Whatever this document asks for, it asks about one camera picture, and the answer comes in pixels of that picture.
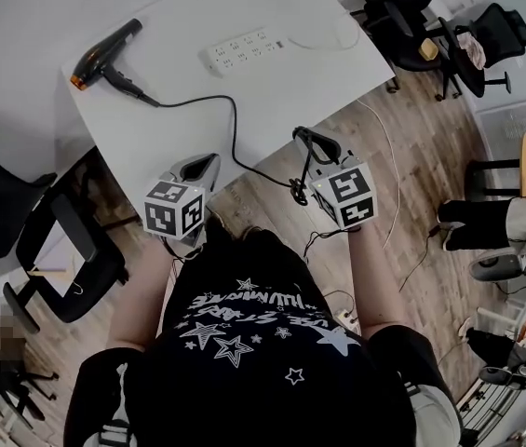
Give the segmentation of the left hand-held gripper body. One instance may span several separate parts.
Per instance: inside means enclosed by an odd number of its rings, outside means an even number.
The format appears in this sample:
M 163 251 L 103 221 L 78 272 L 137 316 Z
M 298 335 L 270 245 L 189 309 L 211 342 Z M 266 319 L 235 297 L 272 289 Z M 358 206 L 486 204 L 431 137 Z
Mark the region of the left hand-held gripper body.
M 205 222 L 206 189 L 161 176 L 143 200 L 146 232 L 195 245 Z

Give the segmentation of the small white floor socket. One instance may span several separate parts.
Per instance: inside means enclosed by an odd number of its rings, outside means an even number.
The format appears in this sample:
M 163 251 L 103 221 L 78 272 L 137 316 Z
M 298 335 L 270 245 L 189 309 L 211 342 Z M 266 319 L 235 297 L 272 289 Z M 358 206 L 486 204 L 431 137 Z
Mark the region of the small white floor socket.
M 356 334 L 360 334 L 359 323 L 357 317 L 346 309 L 340 309 L 333 315 L 335 320 L 342 325 L 345 329 Z

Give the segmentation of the person's black star t-shirt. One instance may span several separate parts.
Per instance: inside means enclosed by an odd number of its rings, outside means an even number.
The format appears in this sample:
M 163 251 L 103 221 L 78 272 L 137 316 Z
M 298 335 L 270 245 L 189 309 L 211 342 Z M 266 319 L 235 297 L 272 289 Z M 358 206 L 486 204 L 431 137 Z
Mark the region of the person's black star t-shirt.
M 183 266 L 144 351 L 81 364 L 63 446 L 458 447 L 461 433 L 426 337 L 345 329 L 303 259 L 252 227 Z

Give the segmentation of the white paper sheet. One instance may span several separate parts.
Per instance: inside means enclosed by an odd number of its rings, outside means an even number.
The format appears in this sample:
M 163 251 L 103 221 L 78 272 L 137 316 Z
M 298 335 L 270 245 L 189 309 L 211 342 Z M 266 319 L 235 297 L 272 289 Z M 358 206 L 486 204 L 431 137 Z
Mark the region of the white paper sheet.
M 80 270 L 84 259 L 71 239 L 65 235 L 53 237 L 45 242 L 34 261 L 34 269 L 68 269 Z

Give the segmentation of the person's right forearm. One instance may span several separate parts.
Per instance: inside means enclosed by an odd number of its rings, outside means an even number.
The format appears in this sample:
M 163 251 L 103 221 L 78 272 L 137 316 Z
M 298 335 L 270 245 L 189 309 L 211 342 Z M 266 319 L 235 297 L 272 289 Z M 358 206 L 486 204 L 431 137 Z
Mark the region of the person's right forearm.
M 406 311 L 397 281 L 373 223 L 348 234 L 357 321 L 370 339 L 389 326 L 406 325 Z

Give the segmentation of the crumpled pink cloth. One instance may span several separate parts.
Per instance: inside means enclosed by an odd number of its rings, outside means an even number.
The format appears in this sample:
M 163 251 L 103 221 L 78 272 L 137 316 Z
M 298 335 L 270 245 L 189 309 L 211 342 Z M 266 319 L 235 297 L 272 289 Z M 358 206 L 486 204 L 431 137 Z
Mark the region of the crumpled pink cloth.
M 457 35 L 459 47 L 463 49 L 468 58 L 478 70 L 483 70 L 486 65 L 486 54 L 483 46 L 470 32 Z

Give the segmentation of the black swivel chair base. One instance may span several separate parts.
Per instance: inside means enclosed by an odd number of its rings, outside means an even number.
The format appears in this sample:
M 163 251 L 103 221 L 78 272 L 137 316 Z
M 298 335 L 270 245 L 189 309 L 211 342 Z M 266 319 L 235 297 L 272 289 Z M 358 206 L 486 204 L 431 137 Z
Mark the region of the black swivel chair base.
M 31 399 L 31 388 L 43 396 L 46 400 L 55 400 L 55 393 L 46 393 L 37 383 L 40 381 L 57 381 L 60 376 L 57 372 L 51 375 L 43 375 L 35 372 L 28 372 L 25 368 L 15 369 L 14 371 L 0 372 L 0 399 L 5 405 L 21 420 L 21 422 L 32 429 L 30 421 L 25 417 L 28 412 L 31 417 L 39 422 L 46 420 L 44 413 Z

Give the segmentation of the person's left forearm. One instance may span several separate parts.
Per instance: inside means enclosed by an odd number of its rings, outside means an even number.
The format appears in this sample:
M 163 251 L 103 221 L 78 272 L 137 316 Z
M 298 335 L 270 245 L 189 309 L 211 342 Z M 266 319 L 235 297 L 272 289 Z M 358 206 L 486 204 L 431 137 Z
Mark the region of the person's left forearm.
M 116 302 L 106 348 L 144 351 L 155 340 L 172 264 L 164 243 L 150 239 Z

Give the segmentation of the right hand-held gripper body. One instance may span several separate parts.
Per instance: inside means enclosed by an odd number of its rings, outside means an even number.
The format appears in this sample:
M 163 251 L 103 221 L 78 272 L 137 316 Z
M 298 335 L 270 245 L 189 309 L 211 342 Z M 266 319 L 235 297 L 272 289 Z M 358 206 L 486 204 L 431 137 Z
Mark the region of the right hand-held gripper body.
M 376 187 L 366 162 L 312 181 L 311 191 L 339 228 L 353 228 L 378 215 Z

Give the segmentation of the grey round device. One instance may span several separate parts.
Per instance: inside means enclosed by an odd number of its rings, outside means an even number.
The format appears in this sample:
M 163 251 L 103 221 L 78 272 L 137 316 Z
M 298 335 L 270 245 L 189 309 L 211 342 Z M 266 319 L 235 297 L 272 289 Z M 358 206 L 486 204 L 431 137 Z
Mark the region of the grey round device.
M 469 274 L 476 281 L 499 282 L 521 277 L 523 269 L 516 254 L 486 255 L 469 266 Z

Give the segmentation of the black hair dryer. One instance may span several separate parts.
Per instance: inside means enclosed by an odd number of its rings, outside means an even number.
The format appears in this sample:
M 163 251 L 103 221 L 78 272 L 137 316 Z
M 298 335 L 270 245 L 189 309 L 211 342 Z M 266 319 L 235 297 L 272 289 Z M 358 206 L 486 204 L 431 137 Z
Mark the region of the black hair dryer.
M 114 89 L 135 99 L 143 98 L 143 91 L 115 69 L 115 61 L 138 32 L 142 23 L 132 19 L 91 47 L 78 61 L 70 82 L 79 90 L 86 90 L 104 78 Z

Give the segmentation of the white power strip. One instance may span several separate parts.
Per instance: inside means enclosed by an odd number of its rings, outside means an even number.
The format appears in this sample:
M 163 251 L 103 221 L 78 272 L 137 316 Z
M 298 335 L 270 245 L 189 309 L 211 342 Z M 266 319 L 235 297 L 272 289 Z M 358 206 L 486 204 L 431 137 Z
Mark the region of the white power strip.
M 287 40 L 276 28 L 260 27 L 206 47 L 197 56 L 212 75 L 225 77 L 286 46 Z

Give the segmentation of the wooden clothes hanger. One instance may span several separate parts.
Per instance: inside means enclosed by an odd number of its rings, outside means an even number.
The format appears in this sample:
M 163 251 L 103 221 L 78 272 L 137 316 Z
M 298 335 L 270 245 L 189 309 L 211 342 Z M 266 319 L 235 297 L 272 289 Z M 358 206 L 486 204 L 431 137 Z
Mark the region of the wooden clothes hanger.
M 81 295 L 84 292 L 83 288 L 75 281 L 75 271 L 72 268 L 49 270 L 35 269 L 27 271 L 27 275 L 29 278 L 44 278 L 61 297 L 64 297 L 68 292 L 75 295 Z

